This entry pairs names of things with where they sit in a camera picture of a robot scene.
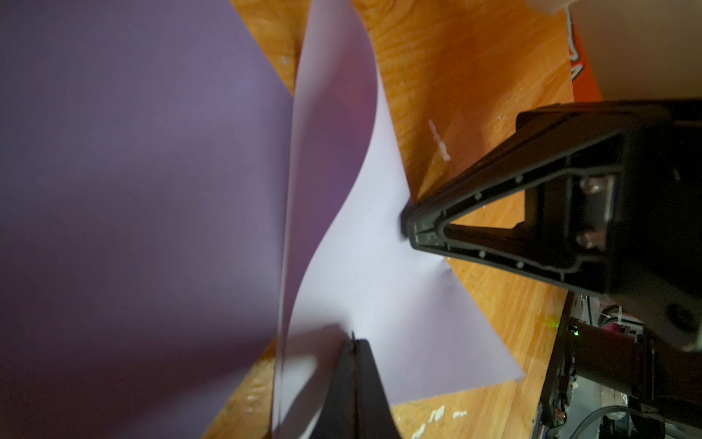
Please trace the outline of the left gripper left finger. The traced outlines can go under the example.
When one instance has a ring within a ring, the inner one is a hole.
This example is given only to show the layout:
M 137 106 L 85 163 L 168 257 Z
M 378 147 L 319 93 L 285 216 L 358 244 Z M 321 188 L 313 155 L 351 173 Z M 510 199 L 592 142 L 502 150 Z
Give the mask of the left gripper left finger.
M 310 438 L 356 438 L 356 339 L 342 347 Z

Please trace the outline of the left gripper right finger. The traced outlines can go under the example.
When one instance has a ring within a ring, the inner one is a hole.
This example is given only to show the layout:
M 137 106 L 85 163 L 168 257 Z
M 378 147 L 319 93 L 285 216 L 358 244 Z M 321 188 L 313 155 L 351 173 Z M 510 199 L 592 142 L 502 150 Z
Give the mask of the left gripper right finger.
M 355 437 L 400 438 L 369 342 L 355 339 L 354 354 Z

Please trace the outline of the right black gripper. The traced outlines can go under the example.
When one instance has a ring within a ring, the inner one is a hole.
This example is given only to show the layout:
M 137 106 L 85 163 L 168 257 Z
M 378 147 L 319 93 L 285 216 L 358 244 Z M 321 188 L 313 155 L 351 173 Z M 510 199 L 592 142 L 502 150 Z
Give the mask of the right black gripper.
M 701 102 L 541 107 L 402 214 L 421 252 L 606 294 L 701 348 Z

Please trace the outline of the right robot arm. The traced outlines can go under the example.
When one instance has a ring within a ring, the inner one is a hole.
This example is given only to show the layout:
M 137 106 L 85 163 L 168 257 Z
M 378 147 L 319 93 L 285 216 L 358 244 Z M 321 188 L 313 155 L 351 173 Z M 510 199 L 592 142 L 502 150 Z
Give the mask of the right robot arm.
M 411 246 L 606 296 L 643 336 L 561 326 L 544 421 L 574 376 L 634 398 L 653 422 L 701 424 L 701 102 L 554 104 L 407 208 Z

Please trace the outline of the light lavender square paper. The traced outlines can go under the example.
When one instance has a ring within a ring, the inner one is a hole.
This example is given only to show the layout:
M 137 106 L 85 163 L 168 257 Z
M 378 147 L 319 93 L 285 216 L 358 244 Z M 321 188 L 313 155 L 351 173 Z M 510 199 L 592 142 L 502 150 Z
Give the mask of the light lavender square paper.
M 389 404 L 523 377 L 450 265 L 404 236 L 410 198 L 367 31 L 352 3 L 314 1 L 292 111 L 276 437 L 311 435 L 353 338 Z

